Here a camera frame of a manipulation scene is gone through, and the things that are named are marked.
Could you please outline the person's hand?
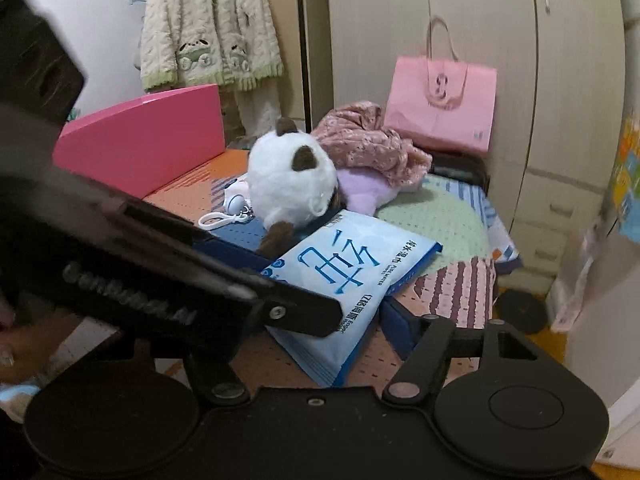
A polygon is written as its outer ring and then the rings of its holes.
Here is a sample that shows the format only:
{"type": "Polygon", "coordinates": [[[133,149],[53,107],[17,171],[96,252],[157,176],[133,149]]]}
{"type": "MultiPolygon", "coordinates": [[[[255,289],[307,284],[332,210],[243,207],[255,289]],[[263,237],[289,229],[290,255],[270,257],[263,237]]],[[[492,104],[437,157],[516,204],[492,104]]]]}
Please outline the person's hand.
{"type": "Polygon", "coordinates": [[[19,384],[42,372],[81,321],[33,296],[1,296],[2,384],[19,384]]]}

